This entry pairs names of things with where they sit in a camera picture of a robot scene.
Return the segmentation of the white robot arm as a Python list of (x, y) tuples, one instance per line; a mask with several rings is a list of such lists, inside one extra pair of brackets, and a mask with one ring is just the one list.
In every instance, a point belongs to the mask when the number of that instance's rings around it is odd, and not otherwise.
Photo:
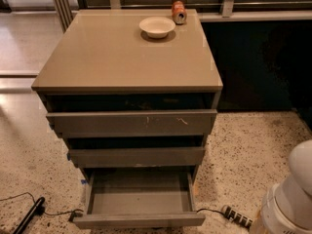
[(250, 234), (312, 234), (312, 140), (289, 157), (290, 174), (263, 196)]

